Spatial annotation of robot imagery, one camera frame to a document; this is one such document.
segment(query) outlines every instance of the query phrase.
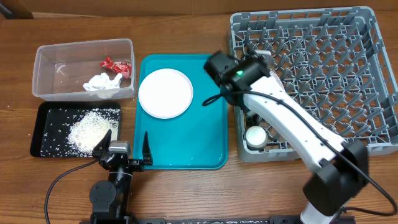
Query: clear plastic bin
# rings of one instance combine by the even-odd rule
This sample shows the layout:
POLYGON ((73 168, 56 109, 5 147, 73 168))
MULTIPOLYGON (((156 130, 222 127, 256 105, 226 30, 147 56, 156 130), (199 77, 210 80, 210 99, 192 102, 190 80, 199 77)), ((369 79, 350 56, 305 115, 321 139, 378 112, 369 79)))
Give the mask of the clear plastic bin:
POLYGON ((47 101, 96 101, 134 98, 136 69, 130 39, 96 40, 44 45, 37 49, 32 92, 47 101), (94 75, 116 73, 101 67, 110 57, 114 62, 131 62, 131 78, 122 78, 120 88, 86 91, 83 84, 94 75))

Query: teal cutting board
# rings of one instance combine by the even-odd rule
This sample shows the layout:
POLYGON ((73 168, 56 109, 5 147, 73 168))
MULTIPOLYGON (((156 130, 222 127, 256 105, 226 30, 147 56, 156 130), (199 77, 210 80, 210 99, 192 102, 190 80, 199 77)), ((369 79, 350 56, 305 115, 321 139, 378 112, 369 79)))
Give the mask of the teal cutting board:
POLYGON ((226 163, 227 103, 222 98, 210 106, 201 105, 205 99, 220 93, 203 69, 209 56, 163 54, 150 55, 142 61, 140 84, 150 73, 172 68, 184 73, 193 86, 191 105, 176 118, 154 118, 137 102, 133 158, 142 158, 142 142, 147 131, 154 164, 146 169, 219 169, 226 163))

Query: oval white plate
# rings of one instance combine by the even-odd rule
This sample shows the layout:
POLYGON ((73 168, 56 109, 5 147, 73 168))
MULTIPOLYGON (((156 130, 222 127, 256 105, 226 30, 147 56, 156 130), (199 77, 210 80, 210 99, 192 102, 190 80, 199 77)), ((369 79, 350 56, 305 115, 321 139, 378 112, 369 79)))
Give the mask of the oval white plate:
POLYGON ((145 77, 138 90, 139 103, 149 115, 169 119, 182 114, 190 106, 193 87, 182 72, 163 68, 145 77))

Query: crumpled red wrapper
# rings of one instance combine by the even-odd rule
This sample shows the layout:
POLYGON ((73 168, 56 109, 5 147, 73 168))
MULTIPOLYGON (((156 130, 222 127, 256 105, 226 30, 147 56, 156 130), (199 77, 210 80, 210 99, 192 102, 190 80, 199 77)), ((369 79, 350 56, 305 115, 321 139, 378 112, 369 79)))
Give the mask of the crumpled red wrapper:
POLYGON ((100 65, 116 73, 121 73, 124 78, 130 78, 131 76, 130 62, 113 62, 111 58, 107 57, 100 65))

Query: white granule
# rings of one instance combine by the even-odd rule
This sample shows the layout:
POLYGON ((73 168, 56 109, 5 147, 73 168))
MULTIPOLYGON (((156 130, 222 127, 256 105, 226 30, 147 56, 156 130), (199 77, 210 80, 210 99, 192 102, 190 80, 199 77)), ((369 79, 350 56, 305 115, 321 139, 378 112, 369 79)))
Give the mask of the white granule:
POLYGON ((102 140, 108 130, 112 130, 111 140, 117 140, 119 122, 105 118, 99 112, 90 111, 79 121, 70 126, 67 144, 84 154, 91 155, 94 147, 102 140))

